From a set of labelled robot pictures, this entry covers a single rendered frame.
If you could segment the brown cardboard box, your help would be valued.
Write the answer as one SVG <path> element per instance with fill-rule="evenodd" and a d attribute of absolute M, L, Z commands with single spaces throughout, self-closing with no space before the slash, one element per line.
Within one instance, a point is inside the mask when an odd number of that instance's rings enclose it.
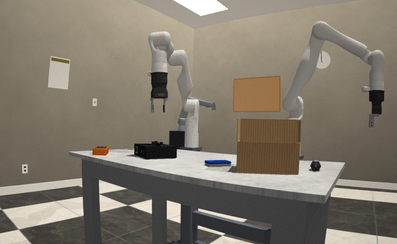
<path fill-rule="evenodd" d="M 300 142 L 301 120 L 237 118 L 236 173 L 298 175 Z"/>

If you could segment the orange digital multimeter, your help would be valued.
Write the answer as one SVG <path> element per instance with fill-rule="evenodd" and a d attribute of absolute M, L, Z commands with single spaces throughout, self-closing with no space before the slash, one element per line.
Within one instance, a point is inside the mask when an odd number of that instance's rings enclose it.
<path fill-rule="evenodd" d="M 109 147 L 96 146 L 93 148 L 93 155 L 107 155 L 109 153 Z"/>

